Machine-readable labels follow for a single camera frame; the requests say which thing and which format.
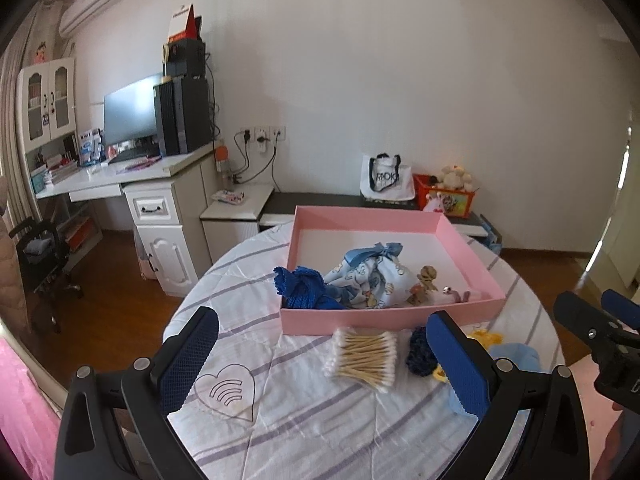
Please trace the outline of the small patterned pouch on shelf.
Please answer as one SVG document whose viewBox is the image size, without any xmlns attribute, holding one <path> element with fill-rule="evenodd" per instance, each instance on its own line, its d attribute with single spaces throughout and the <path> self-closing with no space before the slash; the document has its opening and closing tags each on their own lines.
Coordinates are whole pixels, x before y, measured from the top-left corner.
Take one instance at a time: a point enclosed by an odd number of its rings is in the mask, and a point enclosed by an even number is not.
<svg viewBox="0 0 640 480">
<path fill-rule="evenodd" d="M 212 200 L 217 203 L 240 206 L 245 202 L 245 194 L 238 191 L 219 190 L 212 195 Z"/>
</svg>

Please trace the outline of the wall power outlet strip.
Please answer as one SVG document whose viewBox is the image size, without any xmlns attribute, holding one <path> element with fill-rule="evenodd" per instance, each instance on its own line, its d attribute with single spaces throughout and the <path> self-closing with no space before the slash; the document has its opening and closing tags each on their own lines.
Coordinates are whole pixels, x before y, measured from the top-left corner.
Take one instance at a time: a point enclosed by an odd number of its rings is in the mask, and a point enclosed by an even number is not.
<svg viewBox="0 0 640 480">
<path fill-rule="evenodd" d="M 286 139 L 285 126 L 242 127 L 240 133 L 248 136 L 250 142 L 256 142 L 258 139 L 284 142 Z"/>
</svg>

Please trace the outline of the royal blue knit cloth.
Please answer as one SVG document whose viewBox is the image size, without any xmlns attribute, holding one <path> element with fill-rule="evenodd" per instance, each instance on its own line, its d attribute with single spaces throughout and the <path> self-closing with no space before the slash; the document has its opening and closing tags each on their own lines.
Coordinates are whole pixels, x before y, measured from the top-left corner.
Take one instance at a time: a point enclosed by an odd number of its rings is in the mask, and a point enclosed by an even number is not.
<svg viewBox="0 0 640 480">
<path fill-rule="evenodd" d="M 326 291 L 323 276 L 314 269 L 298 266 L 290 271 L 273 269 L 274 286 L 283 304 L 294 310 L 344 310 L 345 307 Z"/>
</svg>

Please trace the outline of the pink shallow cardboard box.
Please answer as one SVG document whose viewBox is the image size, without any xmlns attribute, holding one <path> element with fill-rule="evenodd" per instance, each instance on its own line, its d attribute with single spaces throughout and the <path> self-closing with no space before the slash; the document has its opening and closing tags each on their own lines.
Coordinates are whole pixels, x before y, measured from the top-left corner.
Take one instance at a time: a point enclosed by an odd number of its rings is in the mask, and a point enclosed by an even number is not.
<svg viewBox="0 0 640 480">
<path fill-rule="evenodd" d="M 437 212 L 300 206 L 285 267 L 294 281 L 281 299 L 285 335 L 404 330 L 437 310 L 470 325 L 506 303 L 470 244 Z"/>
</svg>

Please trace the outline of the black office chair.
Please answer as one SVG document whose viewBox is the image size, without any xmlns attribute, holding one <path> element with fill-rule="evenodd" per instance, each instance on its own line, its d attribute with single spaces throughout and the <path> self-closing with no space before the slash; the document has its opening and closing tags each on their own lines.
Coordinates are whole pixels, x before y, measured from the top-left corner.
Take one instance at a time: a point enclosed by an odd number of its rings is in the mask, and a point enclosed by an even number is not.
<svg viewBox="0 0 640 480">
<path fill-rule="evenodd" d="M 23 285 L 43 301 L 48 308 L 47 317 L 52 330 L 61 333 L 56 318 L 56 302 L 61 295 L 84 296 L 84 290 L 65 271 L 70 260 L 70 245 L 49 220 L 36 221 L 27 217 L 9 232 L 16 243 L 18 264 Z"/>
</svg>

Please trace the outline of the white tote bag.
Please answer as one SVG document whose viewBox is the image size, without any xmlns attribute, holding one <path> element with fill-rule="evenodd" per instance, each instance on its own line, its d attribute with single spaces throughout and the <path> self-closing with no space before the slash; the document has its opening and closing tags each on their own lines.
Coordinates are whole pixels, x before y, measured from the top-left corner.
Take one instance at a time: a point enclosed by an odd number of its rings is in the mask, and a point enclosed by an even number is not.
<svg viewBox="0 0 640 480">
<path fill-rule="evenodd" d="M 366 200 L 410 202 L 416 198 L 412 168 L 398 154 L 363 155 L 359 188 Z"/>
</svg>

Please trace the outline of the pink plush toy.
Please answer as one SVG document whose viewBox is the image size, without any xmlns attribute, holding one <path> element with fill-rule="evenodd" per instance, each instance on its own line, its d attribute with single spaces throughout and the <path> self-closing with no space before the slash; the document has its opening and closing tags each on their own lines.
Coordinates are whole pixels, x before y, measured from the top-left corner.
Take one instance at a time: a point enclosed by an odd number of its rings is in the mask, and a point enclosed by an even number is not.
<svg viewBox="0 0 640 480">
<path fill-rule="evenodd" d="M 427 194 L 425 199 L 426 203 L 423 208 L 425 212 L 438 212 L 439 214 L 443 214 L 445 212 L 444 196 L 442 195 L 442 192 Z"/>
</svg>

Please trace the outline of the dark navy crochet scrunchie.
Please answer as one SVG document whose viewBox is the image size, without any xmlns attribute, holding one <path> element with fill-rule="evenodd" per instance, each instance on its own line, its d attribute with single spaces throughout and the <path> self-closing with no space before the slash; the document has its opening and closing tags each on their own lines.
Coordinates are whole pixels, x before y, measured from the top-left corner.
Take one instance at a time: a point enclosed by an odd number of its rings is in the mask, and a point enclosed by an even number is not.
<svg viewBox="0 0 640 480">
<path fill-rule="evenodd" d="M 409 352 L 406 365 L 411 374 L 426 377 L 434 373 L 438 361 L 426 339 L 426 328 L 416 327 L 409 339 Z"/>
</svg>

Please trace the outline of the blue patterned drawstring pouch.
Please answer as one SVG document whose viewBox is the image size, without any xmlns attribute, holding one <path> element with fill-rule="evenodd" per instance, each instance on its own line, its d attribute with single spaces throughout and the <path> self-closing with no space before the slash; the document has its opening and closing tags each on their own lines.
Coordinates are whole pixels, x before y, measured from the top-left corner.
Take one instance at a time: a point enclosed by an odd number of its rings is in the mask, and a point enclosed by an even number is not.
<svg viewBox="0 0 640 480">
<path fill-rule="evenodd" d="M 408 304 L 418 279 L 404 266 L 400 243 L 352 249 L 324 277 L 326 291 L 347 309 L 384 309 Z"/>
</svg>

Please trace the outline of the cotton swabs plastic pack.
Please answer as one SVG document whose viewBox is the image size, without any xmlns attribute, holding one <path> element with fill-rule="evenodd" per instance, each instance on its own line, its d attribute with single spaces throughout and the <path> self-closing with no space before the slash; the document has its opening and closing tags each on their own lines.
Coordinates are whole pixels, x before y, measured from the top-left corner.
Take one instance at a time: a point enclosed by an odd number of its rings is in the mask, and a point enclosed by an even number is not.
<svg viewBox="0 0 640 480">
<path fill-rule="evenodd" d="M 396 333 L 339 328 L 331 338 L 323 373 L 326 377 L 353 379 L 386 393 L 395 383 L 397 359 Z"/>
</svg>

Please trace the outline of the cream plush sheep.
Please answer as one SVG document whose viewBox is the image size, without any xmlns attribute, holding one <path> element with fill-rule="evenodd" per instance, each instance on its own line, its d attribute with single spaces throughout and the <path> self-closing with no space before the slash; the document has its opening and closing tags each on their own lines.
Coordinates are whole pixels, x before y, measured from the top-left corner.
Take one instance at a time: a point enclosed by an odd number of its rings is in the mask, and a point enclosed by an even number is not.
<svg viewBox="0 0 640 480">
<path fill-rule="evenodd" d="M 473 178 L 462 166 L 446 166 L 437 177 L 437 186 L 445 190 L 473 192 Z"/>
</svg>

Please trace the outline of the tan stocking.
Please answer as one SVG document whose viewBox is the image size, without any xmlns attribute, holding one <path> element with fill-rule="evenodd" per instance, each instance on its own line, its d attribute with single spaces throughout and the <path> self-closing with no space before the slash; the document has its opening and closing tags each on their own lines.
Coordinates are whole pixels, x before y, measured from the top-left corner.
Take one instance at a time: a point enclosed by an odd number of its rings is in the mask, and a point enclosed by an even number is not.
<svg viewBox="0 0 640 480">
<path fill-rule="evenodd" d="M 434 298 L 438 287 L 435 285 L 437 270 L 434 266 L 422 266 L 420 273 L 416 276 L 418 282 L 411 287 L 410 296 L 407 299 L 410 306 L 425 306 L 434 304 Z"/>
</svg>

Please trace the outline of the yellow crochet hat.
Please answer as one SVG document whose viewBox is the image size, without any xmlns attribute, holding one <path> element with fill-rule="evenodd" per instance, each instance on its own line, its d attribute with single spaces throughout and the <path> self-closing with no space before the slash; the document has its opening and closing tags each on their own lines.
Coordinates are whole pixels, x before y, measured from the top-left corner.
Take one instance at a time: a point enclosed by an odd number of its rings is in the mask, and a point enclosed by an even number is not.
<svg viewBox="0 0 640 480">
<path fill-rule="evenodd" d="M 501 344 L 503 342 L 503 334 L 490 332 L 489 330 L 486 330 L 486 328 L 477 328 L 476 330 L 469 332 L 466 336 L 478 341 L 485 350 L 488 350 L 495 344 Z M 440 364 L 436 366 L 432 373 L 432 377 L 444 384 L 448 382 L 446 373 Z"/>
</svg>

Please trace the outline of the orange toy storage box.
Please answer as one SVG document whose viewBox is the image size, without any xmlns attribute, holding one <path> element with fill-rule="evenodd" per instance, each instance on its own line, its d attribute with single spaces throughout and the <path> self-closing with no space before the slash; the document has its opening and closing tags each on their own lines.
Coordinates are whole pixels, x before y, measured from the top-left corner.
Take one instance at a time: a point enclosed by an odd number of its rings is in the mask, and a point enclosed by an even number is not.
<svg viewBox="0 0 640 480">
<path fill-rule="evenodd" d="M 425 196 L 427 196 L 427 194 L 442 192 L 445 206 L 444 214 L 446 214 L 446 216 L 450 218 L 469 218 L 475 197 L 474 191 L 464 192 L 438 188 L 432 183 L 434 177 L 429 174 L 414 174 L 412 177 L 414 190 L 416 191 L 416 204 L 419 209 L 423 210 L 425 207 Z"/>
</svg>

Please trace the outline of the clear bag with mauve strap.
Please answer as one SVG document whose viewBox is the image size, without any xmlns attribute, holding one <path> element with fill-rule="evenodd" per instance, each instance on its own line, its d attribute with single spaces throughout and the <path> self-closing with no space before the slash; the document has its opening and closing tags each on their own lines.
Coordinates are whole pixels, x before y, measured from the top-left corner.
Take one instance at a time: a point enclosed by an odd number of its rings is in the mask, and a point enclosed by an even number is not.
<svg viewBox="0 0 640 480">
<path fill-rule="evenodd" d="M 442 290 L 431 292 L 431 302 L 438 306 L 443 306 L 444 304 L 467 304 L 484 298 L 484 292 L 477 289 L 454 289 L 450 286 L 445 286 Z"/>
</svg>

